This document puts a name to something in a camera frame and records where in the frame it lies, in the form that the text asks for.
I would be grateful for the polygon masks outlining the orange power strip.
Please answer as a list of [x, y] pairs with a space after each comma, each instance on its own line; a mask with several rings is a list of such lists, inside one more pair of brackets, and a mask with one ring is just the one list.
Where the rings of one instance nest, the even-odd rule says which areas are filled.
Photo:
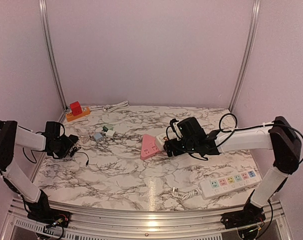
[[77, 120], [79, 118], [85, 117], [91, 113], [90, 109], [88, 107], [77, 107], [74, 108], [70, 113], [66, 114], [66, 120], [67, 122], [71, 122], [74, 120]]

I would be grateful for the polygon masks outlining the right aluminium frame post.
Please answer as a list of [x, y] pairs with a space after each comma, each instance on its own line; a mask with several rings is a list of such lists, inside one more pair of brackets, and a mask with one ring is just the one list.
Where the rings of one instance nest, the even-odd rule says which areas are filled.
[[241, 88], [243, 86], [245, 75], [248, 67], [248, 63], [250, 60], [250, 56], [253, 50], [255, 37], [257, 33], [258, 28], [258, 19], [259, 19], [259, 12], [260, 12], [260, 0], [254, 0], [252, 5], [252, 12], [250, 17], [250, 24], [249, 24], [249, 30], [247, 35], [247, 41], [245, 44], [244, 54], [241, 61], [240, 69], [237, 75], [236, 84], [232, 93], [232, 97], [229, 103], [229, 111], [234, 112], [236, 108], [237, 101], [239, 99]]

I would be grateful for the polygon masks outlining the left aluminium frame post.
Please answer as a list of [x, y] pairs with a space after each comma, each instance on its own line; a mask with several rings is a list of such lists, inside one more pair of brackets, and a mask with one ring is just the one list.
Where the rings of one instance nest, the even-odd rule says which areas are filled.
[[52, 37], [50, 32], [50, 24], [49, 24], [49, 16], [47, 10], [47, 1], [46, 0], [39, 0], [39, 9], [40, 9], [40, 16], [41, 16], [41, 23], [44, 33], [45, 45], [48, 54], [49, 64], [52, 71], [54, 84], [57, 90], [58, 99], [61, 104], [62, 110], [66, 111], [68, 109], [66, 98], [63, 92], [59, 71], [57, 67], [57, 62], [55, 59], [54, 48], [52, 43]]

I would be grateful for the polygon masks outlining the white cube socket adapter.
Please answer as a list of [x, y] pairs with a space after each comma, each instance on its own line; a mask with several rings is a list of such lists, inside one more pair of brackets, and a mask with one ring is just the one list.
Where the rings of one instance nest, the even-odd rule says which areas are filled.
[[161, 133], [155, 137], [155, 144], [160, 151], [164, 150], [165, 142], [168, 140], [166, 133]]

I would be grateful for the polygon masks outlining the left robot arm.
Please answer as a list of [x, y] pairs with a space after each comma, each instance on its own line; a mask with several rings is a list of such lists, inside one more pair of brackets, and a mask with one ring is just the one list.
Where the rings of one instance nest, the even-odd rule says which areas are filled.
[[60, 122], [48, 121], [44, 132], [35, 133], [19, 126], [15, 120], [0, 120], [0, 175], [6, 185], [22, 198], [29, 219], [66, 224], [71, 214], [50, 207], [48, 196], [33, 184], [17, 163], [15, 147], [43, 152], [59, 160], [71, 152], [78, 140], [75, 135], [67, 136]]

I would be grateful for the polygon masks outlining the blue small plug adapter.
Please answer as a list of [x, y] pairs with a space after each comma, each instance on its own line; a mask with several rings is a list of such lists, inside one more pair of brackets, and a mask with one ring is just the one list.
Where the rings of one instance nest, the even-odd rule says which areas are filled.
[[90, 139], [92, 139], [95, 142], [99, 142], [103, 139], [103, 135], [100, 132], [94, 133], [93, 135], [90, 135]]

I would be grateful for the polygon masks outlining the green grey plug adapter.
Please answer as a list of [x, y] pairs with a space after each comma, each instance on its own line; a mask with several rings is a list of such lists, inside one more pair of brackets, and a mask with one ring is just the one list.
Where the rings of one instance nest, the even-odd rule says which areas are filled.
[[114, 129], [114, 126], [111, 125], [111, 124], [106, 124], [106, 125], [103, 125], [102, 129], [103, 129], [104, 132], [107, 132], [109, 130], [112, 131]]

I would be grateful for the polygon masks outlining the white multicolour power strip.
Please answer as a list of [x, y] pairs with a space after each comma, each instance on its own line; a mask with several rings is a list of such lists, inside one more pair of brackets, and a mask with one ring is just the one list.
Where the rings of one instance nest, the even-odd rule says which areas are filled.
[[204, 200], [216, 198], [238, 190], [252, 187], [261, 182], [262, 178], [254, 169], [234, 175], [208, 179], [199, 184]]

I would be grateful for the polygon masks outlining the aluminium frame post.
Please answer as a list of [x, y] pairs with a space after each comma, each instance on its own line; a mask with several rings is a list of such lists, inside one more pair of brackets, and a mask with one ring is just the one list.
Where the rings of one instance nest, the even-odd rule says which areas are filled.
[[241, 61], [240, 69], [237, 75], [236, 84], [232, 93], [232, 97], [229, 103], [229, 111], [234, 112], [236, 108], [237, 101], [239, 99], [241, 88], [243, 86], [245, 75], [248, 67], [248, 63], [250, 60], [250, 56], [253, 50], [255, 37], [257, 33], [258, 28], [258, 19], [259, 19], [259, 12], [260, 12], [260, 0], [254, 0], [252, 5], [252, 12], [250, 17], [250, 24], [249, 24], [249, 30], [247, 35], [247, 41], [245, 44], [244, 54]]
[[50, 32], [50, 24], [49, 24], [49, 16], [47, 10], [47, 1], [46, 0], [39, 0], [39, 9], [40, 9], [40, 16], [41, 16], [41, 23], [44, 33], [45, 45], [48, 54], [49, 64], [52, 71], [54, 84], [57, 90], [58, 99], [61, 104], [62, 110], [66, 111], [68, 109], [66, 98], [63, 92], [59, 71], [57, 67], [57, 62], [55, 59], [54, 48], [52, 43], [52, 37]]

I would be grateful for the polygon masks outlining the aluminium front rail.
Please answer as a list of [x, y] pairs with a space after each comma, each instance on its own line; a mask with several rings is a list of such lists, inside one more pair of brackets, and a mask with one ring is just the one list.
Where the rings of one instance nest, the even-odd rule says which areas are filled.
[[[69, 211], [71, 219], [64, 230], [64, 240], [228, 240], [241, 239], [238, 231], [248, 227], [225, 229], [221, 215], [241, 210], [242, 206], [184, 211], [130, 211], [100, 209], [50, 202], [53, 208]], [[260, 239], [293, 239], [280, 201], [274, 201], [273, 222]], [[14, 198], [2, 227], [0, 240], [36, 239], [38, 234], [58, 238], [56, 228], [43, 232], [45, 224], [27, 218], [23, 203]]]

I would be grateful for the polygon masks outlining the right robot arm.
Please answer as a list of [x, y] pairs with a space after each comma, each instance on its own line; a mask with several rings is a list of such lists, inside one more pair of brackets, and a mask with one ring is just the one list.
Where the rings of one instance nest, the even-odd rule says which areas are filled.
[[166, 132], [163, 148], [169, 157], [189, 154], [199, 155], [206, 161], [208, 156], [241, 151], [270, 150], [274, 161], [258, 187], [250, 194], [242, 210], [224, 213], [221, 222], [225, 228], [241, 227], [264, 220], [263, 207], [286, 183], [288, 177], [303, 162], [303, 135], [293, 128], [283, 116], [273, 121], [246, 128], [219, 127], [206, 133], [195, 117], [182, 121], [173, 119], [168, 127], [175, 134], [170, 138]]

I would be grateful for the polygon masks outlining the black power adapter with cable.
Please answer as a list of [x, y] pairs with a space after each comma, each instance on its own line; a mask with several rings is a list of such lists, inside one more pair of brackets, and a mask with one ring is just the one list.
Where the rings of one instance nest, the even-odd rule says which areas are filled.
[[78, 154], [83, 154], [83, 155], [85, 155], [85, 156], [87, 157], [87, 161], [86, 161], [85, 165], [88, 166], [88, 165], [89, 165], [89, 160], [90, 160], [90, 158], [89, 158], [89, 156], [88, 156], [87, 153], [85, 153], [85, 152], [83, 152], [83, 151], [80, 151], [80, 150], [81, 150], [81, 147], [80, 147], [80, 146], [76, 146], [76, 144], [74, 144], [74, 145], [72, 146], [72, 148], [69, 150], [68, 156], [69, 156], [69, 157], [73, 157], [76, 153], [78, 153]]

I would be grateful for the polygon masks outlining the red cube socket adapter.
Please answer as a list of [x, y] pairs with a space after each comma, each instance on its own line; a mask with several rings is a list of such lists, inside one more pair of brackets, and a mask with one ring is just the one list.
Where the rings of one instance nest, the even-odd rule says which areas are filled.
[[81, 108], [81, 105], [78, 101], [71, 103], [70, 104], [70, 109], [71, 109], [71, 112], [72, 112], [73, 116], [78, 116], [83, 112], [82, 108]]

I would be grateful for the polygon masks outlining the white small charger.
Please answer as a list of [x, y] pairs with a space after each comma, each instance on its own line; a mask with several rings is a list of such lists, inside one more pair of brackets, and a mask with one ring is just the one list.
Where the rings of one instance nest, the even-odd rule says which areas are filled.
[[109, 130], [106, 131], [105, 136], [108, 137], [108, 138], [113, 139], [115, 133], [116, 133], [115, 131], [109, 129]]

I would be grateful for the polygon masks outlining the pink triangular power strip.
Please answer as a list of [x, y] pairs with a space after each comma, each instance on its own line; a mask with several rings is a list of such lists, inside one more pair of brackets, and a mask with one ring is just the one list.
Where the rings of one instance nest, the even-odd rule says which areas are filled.
[[157, 155], [158, 153], [162, 152], [157, 148], [157, 146], [155, 144], [155, 137], [156, 136], [151, 136], [149, 134], [143, 135], [141, 153], [140, 153], [141, 160], [144, 161], [144, 160], [146, 160], [150, 157], [153, 157], [153, 156]]

